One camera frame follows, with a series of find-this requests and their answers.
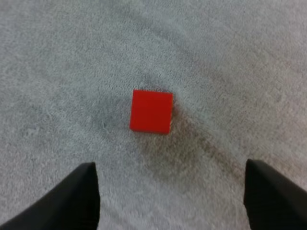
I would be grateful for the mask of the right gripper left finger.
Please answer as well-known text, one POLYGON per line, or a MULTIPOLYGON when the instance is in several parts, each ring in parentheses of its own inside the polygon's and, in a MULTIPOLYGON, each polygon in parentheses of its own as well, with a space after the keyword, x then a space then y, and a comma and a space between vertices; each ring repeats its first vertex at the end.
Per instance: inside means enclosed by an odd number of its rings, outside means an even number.
POLYGON ((95 230, 100 194, 94 162, 82 163, 2 230, 95 230))

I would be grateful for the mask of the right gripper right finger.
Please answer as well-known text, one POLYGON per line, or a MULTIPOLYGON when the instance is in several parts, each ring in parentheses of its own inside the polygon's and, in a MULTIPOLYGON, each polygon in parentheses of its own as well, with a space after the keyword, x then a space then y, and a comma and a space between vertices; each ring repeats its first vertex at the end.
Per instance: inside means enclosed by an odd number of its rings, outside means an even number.
POLYGON ((307 228, 307 192, 263 161, 246 162, 244 206, 252 230, 307 228))

